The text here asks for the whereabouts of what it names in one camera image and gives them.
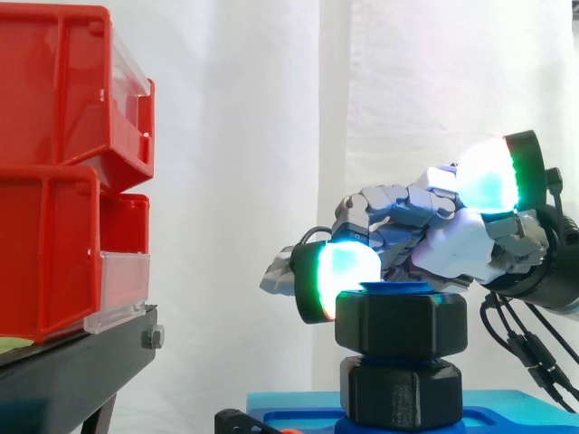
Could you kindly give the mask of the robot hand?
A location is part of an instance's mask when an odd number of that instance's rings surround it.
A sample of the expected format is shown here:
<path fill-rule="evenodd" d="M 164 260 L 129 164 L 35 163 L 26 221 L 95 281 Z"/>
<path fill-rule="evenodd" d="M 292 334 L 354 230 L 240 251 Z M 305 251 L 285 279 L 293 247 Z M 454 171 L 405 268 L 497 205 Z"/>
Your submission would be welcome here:
<path fill-rule="evenodd" d="M 550 247 L 536 215 L 545 203 L 536 134 L 493 138 L 412 184 L 344 197 L 324 229 L 327 239 L 306 232 L 276 255 L 260 287 L 303 299 L 303 320 L 316 324 L 335 318 L 338 293 L 366 282 L 417 280 L 444 291 L 525 275 Z"/>

